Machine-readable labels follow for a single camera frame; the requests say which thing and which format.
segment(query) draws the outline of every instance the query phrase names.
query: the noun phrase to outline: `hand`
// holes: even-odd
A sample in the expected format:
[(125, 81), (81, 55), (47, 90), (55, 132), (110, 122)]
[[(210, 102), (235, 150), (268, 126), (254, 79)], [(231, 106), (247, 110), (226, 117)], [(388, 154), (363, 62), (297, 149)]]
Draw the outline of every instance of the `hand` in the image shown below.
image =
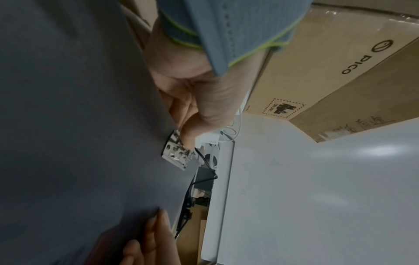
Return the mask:
[(146, 223), (142, 244), (137, 240), (129, 241), (123, 255), (119, 265), (181, 265), (165, 210), (160, 210), (157, 218)]
[(257, 52), (216, 76), (202, 49), (174, 43), (156, 21), (144, 59), (186, 148), (194, 148), (195, 137), (234, 119), (264, 55), (265, 51)]

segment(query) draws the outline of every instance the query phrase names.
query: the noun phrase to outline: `silver metal bracket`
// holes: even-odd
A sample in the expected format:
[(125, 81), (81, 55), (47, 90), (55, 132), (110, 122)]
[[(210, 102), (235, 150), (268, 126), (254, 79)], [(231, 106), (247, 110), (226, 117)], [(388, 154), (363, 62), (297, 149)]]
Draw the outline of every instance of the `silver metal bracket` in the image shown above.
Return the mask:
[(188, 162), (192, 159), (193, 152), (183, 147), (178, 131), (174, 131), (166, 143), (162, 158), (174, 164), (181, 170), (185, 170)]

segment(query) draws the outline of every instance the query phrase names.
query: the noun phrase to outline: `sleeve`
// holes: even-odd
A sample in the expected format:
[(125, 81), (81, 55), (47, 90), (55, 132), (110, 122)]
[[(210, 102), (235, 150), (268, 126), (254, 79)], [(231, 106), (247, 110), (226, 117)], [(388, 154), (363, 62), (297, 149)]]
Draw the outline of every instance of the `sleeve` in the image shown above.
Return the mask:
[(157, 0), (163, 30), (203, 48), (217, 75), (254, 52), (288, 44), (312, 0)]

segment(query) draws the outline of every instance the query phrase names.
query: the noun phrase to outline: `printed label on box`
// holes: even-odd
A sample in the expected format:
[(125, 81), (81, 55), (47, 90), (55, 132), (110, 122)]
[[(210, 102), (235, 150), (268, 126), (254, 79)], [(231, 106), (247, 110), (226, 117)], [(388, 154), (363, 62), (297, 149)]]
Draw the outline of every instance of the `printed label on box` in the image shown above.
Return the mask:
[(305, 104), (290, 100), (273, 99), (262, 112), (263, 114), (289, 119), (299, 112)]

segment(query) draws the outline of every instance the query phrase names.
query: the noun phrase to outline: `white cable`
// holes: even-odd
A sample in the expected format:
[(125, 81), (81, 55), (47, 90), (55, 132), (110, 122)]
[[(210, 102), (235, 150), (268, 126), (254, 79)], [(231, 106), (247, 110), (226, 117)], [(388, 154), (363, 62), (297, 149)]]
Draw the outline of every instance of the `white cable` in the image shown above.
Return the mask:
[(142, 29), (144, 29), (149, 35), (151, 35), (151, 27), (149, 25), (147, 25), (147, 23), (144, 22), (144, 20), (142, 20), (141, 18), (139, 18), (136, 14), (134, 14), (134, 12), (132, 12), (131, 10), (129, 10), (128, 8), (124, 7), (123, 5), (121, 5), (122, 8), (122, 12), (123, 14), (130, 18), (130, 20), (132, 22), (134, 22), (135, 24), (137, 24), (138, 26), (140, 26)]
[[(228, 139), (228, 140), (225, 140), (225, 141), (220, 141), (220, 143), (234, 141), (234, 140), (237, 138), (237, 136), (239, 136), (240, 129), (241, 129), (241, 109), (239, 109), (239, 120), (240, 120), (239, 130), (237, 131), (236, 135), (235, 135), (233, 138), (231, 138), (231, 139)], [(233, 131), (236, 131), (235, 129), (230, 128), (229, 126), (227, 126), (226, 128), (231, 129), (231, 130), (233, 130)]]

